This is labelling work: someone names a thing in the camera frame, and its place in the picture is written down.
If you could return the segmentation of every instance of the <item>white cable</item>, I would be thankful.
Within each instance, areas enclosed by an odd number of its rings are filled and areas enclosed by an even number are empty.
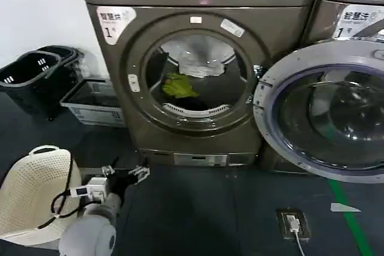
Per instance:
[[[299,249],[300,249],[300,252],[301,252],[301,256],[305,256],[304,254],[304,251],[302,250],[302,247],[301,247],[301,243],[300,243],[300,239],[299,239],[299,235],[298,235],[298,231],[295,231],[294,234],[295,234],[295,238],[296,238],[296,243],[298,244],[299,246]]]
[[[301,248],[301,243],[299,239],[300,220],[294,215],[287,215],[287,220],[289,223],[289,231],[291,231],[295,235],[296,243],[299,246],[301,256],[305,256],[304,251]]]

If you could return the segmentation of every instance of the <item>washing machine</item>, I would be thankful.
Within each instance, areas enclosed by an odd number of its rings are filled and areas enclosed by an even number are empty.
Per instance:
[[[86,0],[149,162],[251,164],[259,77],[299,43],[314,0]]]
[[[262,77],[266,169],[383,182],[384,0],[317,0],[299,49]]]

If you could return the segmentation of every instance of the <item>floor outlet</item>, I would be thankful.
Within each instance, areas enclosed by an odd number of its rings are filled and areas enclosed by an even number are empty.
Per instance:
[[[277,220],[280,227],[280,232],[285,239],[294,239],[295,234],[290,231],[289,221],[298,219],[299,233],[298,236],[301,240],[308,240],[310,238],[310,231],[308,228],[308,222],[305,219],[304,214],[299,209],[277,209]]]

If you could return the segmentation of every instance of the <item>dark floor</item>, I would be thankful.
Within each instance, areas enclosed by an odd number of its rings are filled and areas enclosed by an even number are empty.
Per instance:
[[[83,171],[110,164],[132,168],[137,153],[125,129],[87,127],[69,113],[37,122],[0,94],[2,174],[41,144],[68,149]],[[376,255],[384,251],[383,185],[342,184],[349,204],[362,210],[358,224]],[[127,190],[118,222],[115,255],[286,255],[294,242],[279,232],[275,210],[305,213],[311,237],[306,255],[360,255],[342,213],[332,213],[328,181],[314,176],[272,174],[249,168],[155,166],[150,177]],[[0,256],[57,255],[56,251],[0,243]]]

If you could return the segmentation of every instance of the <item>black basket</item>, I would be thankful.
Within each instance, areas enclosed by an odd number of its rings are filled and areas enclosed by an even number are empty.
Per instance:
[[[25,53],[0,70],[0,90],[28,114],[52,120],[60,99],[78,81],[73,64],[81,57],[77,50],[62,46]]]

